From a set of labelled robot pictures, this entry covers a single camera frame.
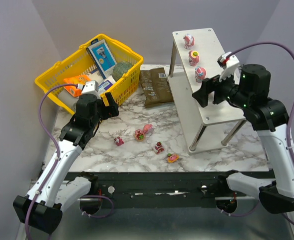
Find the pink toy blue bow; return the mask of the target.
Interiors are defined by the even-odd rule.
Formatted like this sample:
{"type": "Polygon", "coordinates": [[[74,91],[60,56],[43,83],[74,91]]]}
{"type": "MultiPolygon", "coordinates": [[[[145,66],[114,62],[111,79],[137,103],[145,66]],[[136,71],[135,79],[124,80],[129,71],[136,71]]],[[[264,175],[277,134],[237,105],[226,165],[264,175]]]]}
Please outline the pink toy blue bow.
{"type": "Polygon", "coordinates": [[[206,70],[203,67],[196,67],[195,68],[195,81],[200,83],[206,77],[206,70]]]}

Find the pink bear strawberry toy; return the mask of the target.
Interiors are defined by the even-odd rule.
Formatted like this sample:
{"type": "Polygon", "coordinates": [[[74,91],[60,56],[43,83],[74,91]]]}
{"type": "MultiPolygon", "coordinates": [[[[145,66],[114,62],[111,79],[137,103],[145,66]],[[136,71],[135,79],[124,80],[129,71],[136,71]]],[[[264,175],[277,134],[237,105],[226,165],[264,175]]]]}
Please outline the pink bear strawberry toy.
{"type": "Polygon", "coordinates": [[[134,132],[134,137],[138,142],[144,141],[145,139],[145,133],[141,129],[137,129],[134,132]]]}

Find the pink toy yellow top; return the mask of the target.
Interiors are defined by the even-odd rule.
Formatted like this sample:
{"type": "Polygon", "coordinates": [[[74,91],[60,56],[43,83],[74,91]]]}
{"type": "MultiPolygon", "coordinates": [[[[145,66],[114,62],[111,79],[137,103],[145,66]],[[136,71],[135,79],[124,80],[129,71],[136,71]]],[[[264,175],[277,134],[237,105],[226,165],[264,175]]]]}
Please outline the pink toy yellow top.
{"type": "Polygon", "coordinates": [[[196,50],[190,50],[188,53],[188,58],[189,58],[189,65],[192,67],[195,67],[200,60],[199,53],[196,50]]]}

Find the pink white bunny toy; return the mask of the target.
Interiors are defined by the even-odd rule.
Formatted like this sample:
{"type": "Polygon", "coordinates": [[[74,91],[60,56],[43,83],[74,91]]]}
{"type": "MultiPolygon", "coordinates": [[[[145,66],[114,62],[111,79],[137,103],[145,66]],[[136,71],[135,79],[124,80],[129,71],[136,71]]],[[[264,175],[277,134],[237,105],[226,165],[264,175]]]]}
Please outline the pink white bunny toy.
{"type": "Polygon", "coordinates": [[[183,40],[185,43],[184,44],[185,49],[190,50],[194,46],[195,39],[191,34],[189,34],[189,33],[185,34],[183,37],[183,40]]]}

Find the red strawberry cake toy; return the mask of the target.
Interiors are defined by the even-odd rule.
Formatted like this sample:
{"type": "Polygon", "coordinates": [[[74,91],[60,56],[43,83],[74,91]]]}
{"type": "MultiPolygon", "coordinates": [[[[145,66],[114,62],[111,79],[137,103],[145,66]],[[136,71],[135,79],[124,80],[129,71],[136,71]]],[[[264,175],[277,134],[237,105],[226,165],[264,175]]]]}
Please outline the red strawberry cake toy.
{"type": "Polygon", "coordinates": [[[162,143],[160,141],[158,141],[154,145],[153,150],[154,150],[155,154],[158,155],[164,151],[164,147],[163,147],[162,143]]]}

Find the pink toy orange plate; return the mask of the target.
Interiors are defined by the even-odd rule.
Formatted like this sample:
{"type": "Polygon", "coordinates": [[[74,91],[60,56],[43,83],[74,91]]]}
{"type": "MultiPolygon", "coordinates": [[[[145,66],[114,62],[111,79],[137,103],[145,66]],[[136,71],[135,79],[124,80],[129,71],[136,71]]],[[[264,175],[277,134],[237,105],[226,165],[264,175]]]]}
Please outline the pink toy orange plate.
{"type": "Polygon", "coordinates": [[[179,156],[177,154],[171,154],[171,153],[168,153],[167,154],[167,162],[168,163],[174,163],[175,161],[177,161],[179,159],[179,156]]]}

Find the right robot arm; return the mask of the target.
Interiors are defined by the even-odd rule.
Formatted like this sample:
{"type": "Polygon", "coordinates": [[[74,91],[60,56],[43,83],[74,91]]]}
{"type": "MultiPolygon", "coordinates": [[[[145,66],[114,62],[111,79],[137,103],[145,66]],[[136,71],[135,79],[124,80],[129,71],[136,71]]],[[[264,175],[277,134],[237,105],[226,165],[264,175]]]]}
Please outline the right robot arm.
{"type": "Polygon", "coordinates": [[[242,67],[240,82],[233,76],[220,80],[219,76],[206,78],[192,97],[205,108],[209,94],[214,94],[213,104],[227,101],[243,111],[245,119],[257,132],[275,180],[262,180],[230,170],[219,176],[219,191],[235,191],[258,199],[271,214],[294,211],[294,158],[288,145],[289,115],[284,104],[268,96],[271,73],[259,64],[242,67]]]}

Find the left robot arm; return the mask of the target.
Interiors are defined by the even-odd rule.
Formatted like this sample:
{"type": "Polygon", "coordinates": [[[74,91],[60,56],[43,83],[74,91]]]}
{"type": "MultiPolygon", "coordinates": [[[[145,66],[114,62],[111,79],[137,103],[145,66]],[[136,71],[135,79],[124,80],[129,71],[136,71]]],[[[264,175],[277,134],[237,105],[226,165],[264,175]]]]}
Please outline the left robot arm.
{"type": "Polygon", "coordinates": [[[69,169],[87,143],[95,136],[101,122],[119,115],[118,104],[107,92],[107,104],[92,93],[80,96],[76,112],[53,140],[56,150],[41,176],[25,196],[13,201],[19,220],[24,223],[27,239],[30,227],[51,235],[58,227],[63,212],[79,198],[96,193],[97,176],[81,173],[64,189],[60,189],[69,169]]]}

